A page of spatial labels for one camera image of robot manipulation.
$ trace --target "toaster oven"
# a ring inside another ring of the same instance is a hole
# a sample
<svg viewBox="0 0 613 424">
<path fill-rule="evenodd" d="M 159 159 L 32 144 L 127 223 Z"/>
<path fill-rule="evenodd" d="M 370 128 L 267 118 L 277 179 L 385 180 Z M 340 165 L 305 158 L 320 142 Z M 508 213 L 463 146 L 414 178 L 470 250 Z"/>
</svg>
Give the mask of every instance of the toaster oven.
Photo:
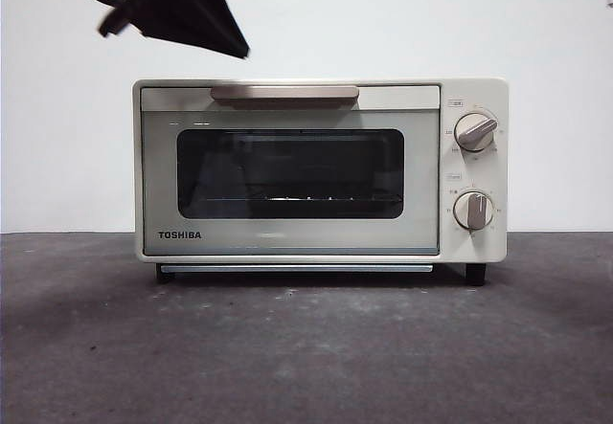
<svg viewBox="0 0 613 424">
<path fill-rule="evenodd" d="M 501 79 L 142 80 L 136 254 L 200 271 L 429 271 L 507 252 Z"/>
</svg>

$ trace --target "oven foot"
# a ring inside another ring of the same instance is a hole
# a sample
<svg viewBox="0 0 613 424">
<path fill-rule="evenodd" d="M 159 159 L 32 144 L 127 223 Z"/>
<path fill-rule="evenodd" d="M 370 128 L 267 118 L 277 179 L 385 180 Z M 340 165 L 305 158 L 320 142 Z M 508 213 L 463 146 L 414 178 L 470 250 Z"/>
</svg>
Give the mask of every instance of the oven foot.
<svg viewBox="0 0 613 424">
<path fill-rule="evenodd" d="M 169 283 L 174 280 L 174 273 L 163 273 L 162 264 L 155 264 L 155 280 L 157 283 Z"/>
<path fill-rule="evenodd" d="M 466 285 L 480 287 L 486 283 L 486 267 L 485 263 L 467 263 L 466 264 Z"/>
</svg>

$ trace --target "temperature knob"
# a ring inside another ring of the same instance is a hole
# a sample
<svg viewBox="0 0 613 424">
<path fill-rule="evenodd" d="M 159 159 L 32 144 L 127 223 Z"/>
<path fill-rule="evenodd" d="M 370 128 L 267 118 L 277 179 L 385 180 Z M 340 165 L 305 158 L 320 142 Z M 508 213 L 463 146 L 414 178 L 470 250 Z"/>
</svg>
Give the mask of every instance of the temperature knob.
<svg viewBox="0 0 613 424">
<path fill-rule="evenodd" d="M 481 113 L 470 113 L 456 124 L 455 137 L 458 145 L 466 151 L 481 151 L 494 140 L 498 121 Z"/>
</svg>

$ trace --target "white wall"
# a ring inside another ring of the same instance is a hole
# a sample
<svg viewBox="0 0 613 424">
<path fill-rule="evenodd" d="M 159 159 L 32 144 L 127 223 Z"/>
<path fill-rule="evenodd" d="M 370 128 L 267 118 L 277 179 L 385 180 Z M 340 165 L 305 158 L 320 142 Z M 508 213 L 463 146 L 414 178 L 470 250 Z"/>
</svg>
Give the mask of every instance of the white wall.
<svg viewBox="0 0 613 424">
<path fill-rule="evenodd" d="M 497 76 L 511 85 L 510 228 L 613 230 L 606 0 L 229 0 L 248 60 L 104 40 L 92 0 L 4 0 L 4 232 L 130 231 L 138 78 Z"/>
</svg>

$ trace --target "glass window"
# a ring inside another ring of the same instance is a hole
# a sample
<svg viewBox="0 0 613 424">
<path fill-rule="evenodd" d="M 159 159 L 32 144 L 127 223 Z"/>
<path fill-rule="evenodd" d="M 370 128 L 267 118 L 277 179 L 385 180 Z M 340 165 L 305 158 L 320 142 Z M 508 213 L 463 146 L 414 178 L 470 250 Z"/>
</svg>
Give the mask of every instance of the glass window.
<svg viewBox="0 0 613 424">
<path fill-rule="evenodd" d="M 185 130 L 178 208 L 187 218 L 396 218 L 403 142 L 394 129 Z"/>
</svg>

